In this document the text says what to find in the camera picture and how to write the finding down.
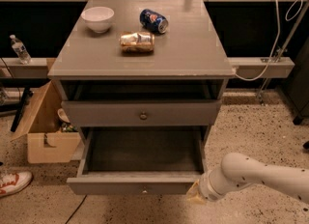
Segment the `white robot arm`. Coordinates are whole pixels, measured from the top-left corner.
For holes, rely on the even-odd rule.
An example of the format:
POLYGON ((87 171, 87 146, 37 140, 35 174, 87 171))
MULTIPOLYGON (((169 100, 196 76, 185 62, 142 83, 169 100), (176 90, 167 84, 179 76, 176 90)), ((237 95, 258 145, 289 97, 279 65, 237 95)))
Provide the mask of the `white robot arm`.
POLYGON ((266 164, 240 153, 226 154, 220 165, 204 173, 187 191, 186 198, 205 204, 252 184, 264 185, 303 203, 309 203, 309 170, 266 164))

